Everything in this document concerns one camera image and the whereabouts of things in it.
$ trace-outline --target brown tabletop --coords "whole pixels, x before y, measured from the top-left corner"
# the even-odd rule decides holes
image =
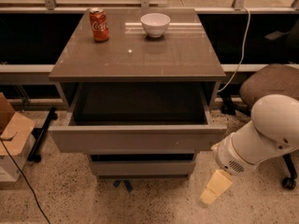
[[[89,11],[82,17],[50,73],[60,82],[219,81],[225,77],[194,9],[106,8],[110,39],[93,40]],[[150,38],[140,18],[161,12],[171,22]]]

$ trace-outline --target drawer front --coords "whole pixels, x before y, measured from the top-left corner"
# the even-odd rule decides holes
[[[117,149],[210,150],[220,142],[225,126],[69,126],[50,127],[61,152],[95,153]]]
[[[94,175],[142,176],[142,175],[189,175],[195,161],[188,162],[90,162]]]

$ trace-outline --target red soda can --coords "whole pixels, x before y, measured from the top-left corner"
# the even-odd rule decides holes
[[[90,21],[93,29],[94,40],[107,41],[109,39],[109,29],[107,26],[107,16],[105,11],[98,7],[91,8]]]

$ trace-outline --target brown cushion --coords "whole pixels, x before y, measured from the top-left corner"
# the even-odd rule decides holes
[[[284,94],[299,100],[299,69],[286,64],[269,64],[248,78],[239,93],[250,107],[268,94]]]

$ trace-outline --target white bowl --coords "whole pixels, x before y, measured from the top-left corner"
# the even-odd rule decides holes
[[[170,22],[170,18],[162,13],[149,13],[140,20],[144,31],[151,37],[163,35]]]

